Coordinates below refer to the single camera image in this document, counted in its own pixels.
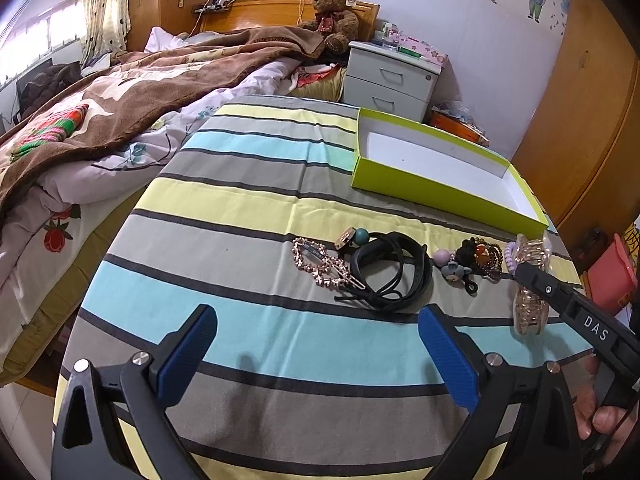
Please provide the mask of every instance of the teal bead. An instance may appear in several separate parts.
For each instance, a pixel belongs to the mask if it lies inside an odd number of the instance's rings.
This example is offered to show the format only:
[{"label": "teal bead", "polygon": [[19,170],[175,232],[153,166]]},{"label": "teal bead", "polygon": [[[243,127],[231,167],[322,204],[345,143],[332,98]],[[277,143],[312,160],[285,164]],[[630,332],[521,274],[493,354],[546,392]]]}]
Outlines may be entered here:
[{"label": "teal bead", "polygon": [[356,234],[353,237],[353,243],[355,243],[357,246],[362,246],[366,244],[368,241],[369,241],[369,231],[367,231],[366,229],[363,229],[362,227],[357,228]]}]

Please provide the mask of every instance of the brown teddy bear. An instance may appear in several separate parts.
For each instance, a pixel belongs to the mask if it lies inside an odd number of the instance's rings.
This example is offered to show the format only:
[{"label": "brown teddy bear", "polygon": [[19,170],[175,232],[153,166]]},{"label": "brown teddy bear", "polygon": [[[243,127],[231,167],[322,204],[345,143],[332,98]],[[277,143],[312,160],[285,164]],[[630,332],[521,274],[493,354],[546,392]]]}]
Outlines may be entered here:
[{"label": "brown teddy bear", "polygon": [[300,27],[320,32],[324,44],[334,54],[347,51],[349,42],[358,36],[358,17],[347,10],[347,0],[311,0],[316,18],[300,23]]}]

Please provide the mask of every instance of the plaid cloth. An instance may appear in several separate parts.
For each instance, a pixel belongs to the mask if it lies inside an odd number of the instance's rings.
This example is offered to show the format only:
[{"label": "plaid cloth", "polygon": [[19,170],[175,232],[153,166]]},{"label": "plaid cloth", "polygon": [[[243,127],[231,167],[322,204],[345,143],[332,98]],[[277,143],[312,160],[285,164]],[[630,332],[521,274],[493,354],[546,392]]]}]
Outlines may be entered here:
[{"label": "plaid cloth", "polygon": [[42,121],[32,133],[24,137],[18,146],[11,152],[11,162],[15,162],[25,156],[34,148],[46,142],[62,142],[82,124],[84,115],[89,105],[78,105],[67,110],[51,114]]}]

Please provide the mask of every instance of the purple bead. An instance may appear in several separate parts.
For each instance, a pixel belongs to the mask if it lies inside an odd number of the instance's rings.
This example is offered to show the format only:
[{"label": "purple bead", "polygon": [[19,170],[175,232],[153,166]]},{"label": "purple bead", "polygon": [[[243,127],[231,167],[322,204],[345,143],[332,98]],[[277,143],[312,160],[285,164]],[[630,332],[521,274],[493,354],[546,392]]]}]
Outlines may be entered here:
[{"label": "purple bead", "polygon": [[438,267],[444,267],[451,260],[451,253],[446,249],[438,249],[433,255],[433,261]]}]

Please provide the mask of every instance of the transparent hair claw clip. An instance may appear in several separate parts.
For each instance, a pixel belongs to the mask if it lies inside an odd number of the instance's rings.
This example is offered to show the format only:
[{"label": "transparent hair claw clip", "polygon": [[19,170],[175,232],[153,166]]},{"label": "transparent hair claw clip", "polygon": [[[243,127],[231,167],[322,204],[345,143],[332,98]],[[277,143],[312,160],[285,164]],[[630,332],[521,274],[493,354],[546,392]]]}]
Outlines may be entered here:
[{"label": "transparent hair claw clip", "polygon": [[[540,270],[549,272],[551,260],[551,241],[545,231],[542,240],[527,240],[519,234],[504,250],[504,261],[513,274],[518,264],[529,262]],[[520,335],[541,334],[549,317],[549,304],[523,286],[513,300],[513,323]]]}]

